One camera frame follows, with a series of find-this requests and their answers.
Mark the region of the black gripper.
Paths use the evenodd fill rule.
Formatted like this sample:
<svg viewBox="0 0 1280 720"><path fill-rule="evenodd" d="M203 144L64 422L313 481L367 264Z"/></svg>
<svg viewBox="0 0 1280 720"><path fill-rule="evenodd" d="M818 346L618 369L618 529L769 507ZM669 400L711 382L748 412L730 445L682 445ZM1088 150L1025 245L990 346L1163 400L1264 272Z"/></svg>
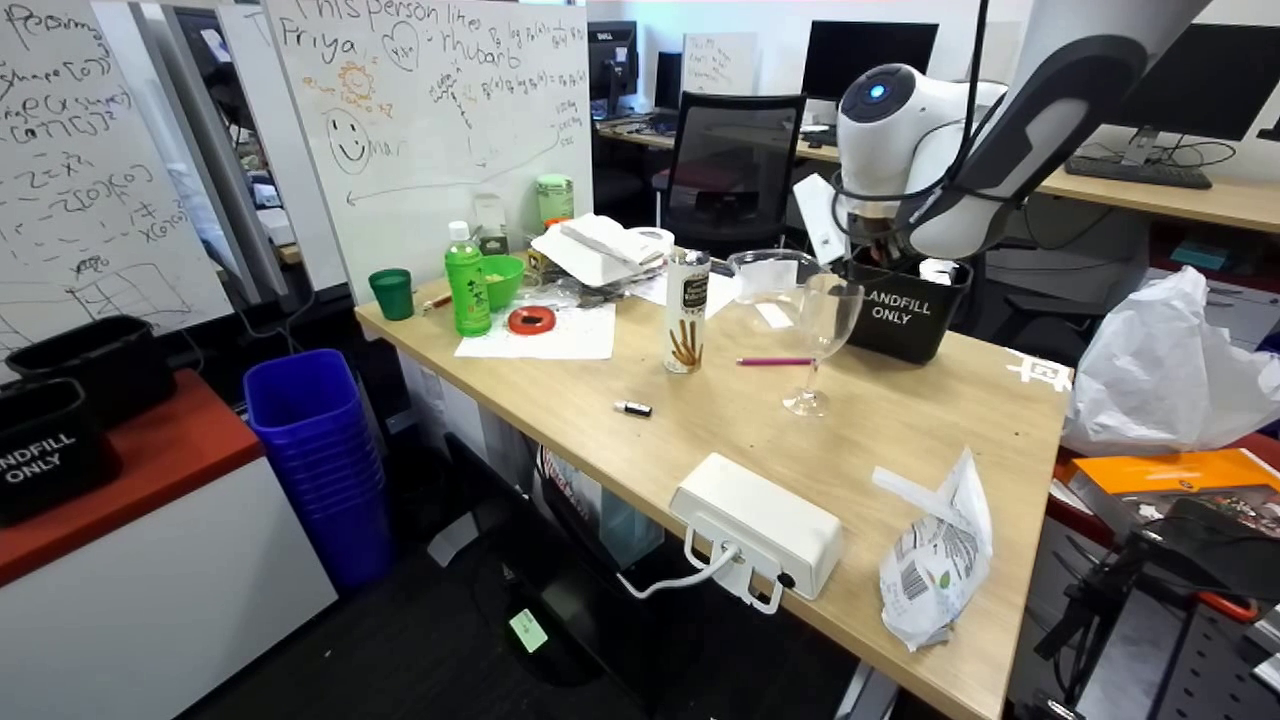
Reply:
<svg viewBox="0 0 1280 720"><path fill-rule="evenodd" d="M881 215L854 215L850 242L874 259L874 264L909 264L909 249L896 238L890 221Z"/></svg>

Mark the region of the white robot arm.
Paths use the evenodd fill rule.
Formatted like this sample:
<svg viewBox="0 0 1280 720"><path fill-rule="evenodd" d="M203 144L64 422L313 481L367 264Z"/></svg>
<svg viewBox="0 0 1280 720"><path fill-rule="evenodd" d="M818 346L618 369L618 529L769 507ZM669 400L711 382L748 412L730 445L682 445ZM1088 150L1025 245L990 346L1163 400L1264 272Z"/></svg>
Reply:
<svg viewBox="0 0 1280 720"><path fill-rule="evenodd" d="M874 64L834 105L846 242L881 264L978 255L1210 0L1030 0L1003 90Z"/></svg>

